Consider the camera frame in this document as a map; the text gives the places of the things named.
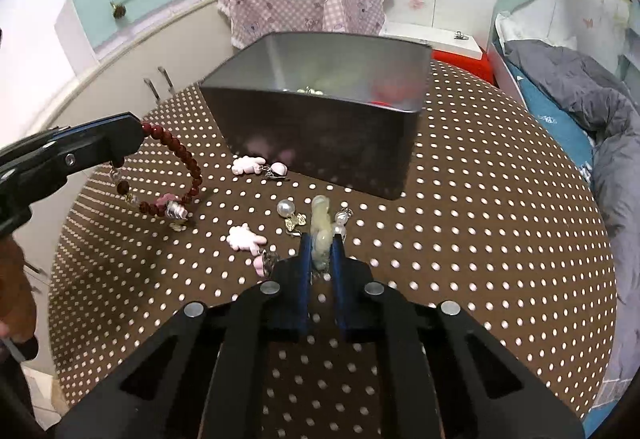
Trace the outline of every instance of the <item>gray metal container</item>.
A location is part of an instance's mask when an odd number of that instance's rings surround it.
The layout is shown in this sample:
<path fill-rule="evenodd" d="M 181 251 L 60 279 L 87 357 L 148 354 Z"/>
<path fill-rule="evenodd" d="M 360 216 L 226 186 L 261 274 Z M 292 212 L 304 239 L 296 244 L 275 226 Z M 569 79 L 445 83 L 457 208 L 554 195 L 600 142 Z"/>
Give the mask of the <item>gray metal container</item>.
<path fill-rule="evenodd" d="M 271 33 L 200 85 L 232 152 L 386 199 L 400 196 L 431 48 L 345 33 Z M 301 93 L 307 88 L 322 95 Z"/>

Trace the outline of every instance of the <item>bracelet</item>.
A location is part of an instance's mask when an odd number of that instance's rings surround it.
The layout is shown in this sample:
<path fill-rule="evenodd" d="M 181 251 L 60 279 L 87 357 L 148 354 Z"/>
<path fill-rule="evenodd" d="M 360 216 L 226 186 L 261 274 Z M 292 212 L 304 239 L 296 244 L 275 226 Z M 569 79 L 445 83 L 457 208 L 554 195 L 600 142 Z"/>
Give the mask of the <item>bracelet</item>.
<path fill-rule="evenodd" d="M 185 164 L 192 178 L 191 187 L 182 197 L 165 194 L 158 197 L 153 204 L 149 204 L 146 201 L 140 202 L 138 197 L 129 191 L 129 182 L 122 178 L 122 172 L 120 171 L 120 168 L 124 165 L 124 158 L 120 162 L 111 161 L 109 177 L 116 185 L 118 194 L 125 198 L 127 204 L 138 208 L 141 214 L 186 220 L 188 211 L 185 206 L 190 204 L 193 198 L 200 193 L 200 185 L 202 184 L 202 171 L 198 166 L 198 162 L 180 140 L 162 126 L 152 126 L 150 123 L 144 122 L 142 123 L 142 131 L 145 136 L 151 136 L 154 140 L 158 140 L 162 145 L 166 146 L 174 153 L 176 158 L 179 158 Z"/>

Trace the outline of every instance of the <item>gray blanket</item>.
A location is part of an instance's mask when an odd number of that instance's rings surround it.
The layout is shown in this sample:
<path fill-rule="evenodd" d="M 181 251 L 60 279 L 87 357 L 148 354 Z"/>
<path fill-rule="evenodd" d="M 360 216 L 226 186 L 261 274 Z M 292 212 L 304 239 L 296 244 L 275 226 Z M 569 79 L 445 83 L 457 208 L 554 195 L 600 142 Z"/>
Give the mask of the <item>gray blanket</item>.
<path fill-rule="evenodd" d="M 627 86 L 593 58 L 538 40 L 506 57 L 584 129 L 596 134 L 594 196 L 609 234 L 618 304 L 614 345 L 597 404 L 620 397 L 640 365 L 640 114 Z"/>

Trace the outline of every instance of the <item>round table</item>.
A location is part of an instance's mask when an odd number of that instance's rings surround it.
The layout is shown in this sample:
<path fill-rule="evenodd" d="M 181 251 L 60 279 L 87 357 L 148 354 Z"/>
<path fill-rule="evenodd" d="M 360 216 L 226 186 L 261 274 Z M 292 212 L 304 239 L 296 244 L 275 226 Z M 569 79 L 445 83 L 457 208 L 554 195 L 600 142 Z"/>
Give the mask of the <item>round table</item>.
<path fill-rule="evenodd" d="M 423 305 L 459 302 L 578 416 L 590 408 L 614 334 L 609 242 L 593 196 L 556 142 L 515 101 L 448 64 L 432 63 L 405 193 L 383 200 L 289 173 L 234 176 L 231 155 L 196 87 L 147 120 L 193 152 L 204 183 L 188 229 L 131 210 L 98 167 L 70 210 L 52 275 L 50 340 L 72 405 L 185 302 L 235 299 L 260 278 L 225 242 L 248 223 L 281 257 L 298 239 L 276 203 L 310 214 L 325 194 L 350 207 L 348 255 Z M 186 169 L 148 138 L 124 175 L 142 200 L 185 188 Z M 374 346 L 340 340 L 328 275 L 312 286 L 311 332 L 273 345 L 264 437 L 324 438 L 379 430 Z"/>

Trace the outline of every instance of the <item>red item in box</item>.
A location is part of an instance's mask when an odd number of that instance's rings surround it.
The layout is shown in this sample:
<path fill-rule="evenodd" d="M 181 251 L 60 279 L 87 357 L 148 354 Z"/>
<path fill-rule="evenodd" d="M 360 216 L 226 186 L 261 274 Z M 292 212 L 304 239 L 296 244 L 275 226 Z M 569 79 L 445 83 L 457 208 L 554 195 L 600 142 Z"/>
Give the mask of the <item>red item in box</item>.
<path fill-rule="evenodd" d="M 482 51 L 482 60 L 474 60 L 468 56 L 434 50 L 433 59 L 460 67 L 478 78 L 489 82 L 491 85 L 495 85 L 494 70 L 484 51 Z"/>

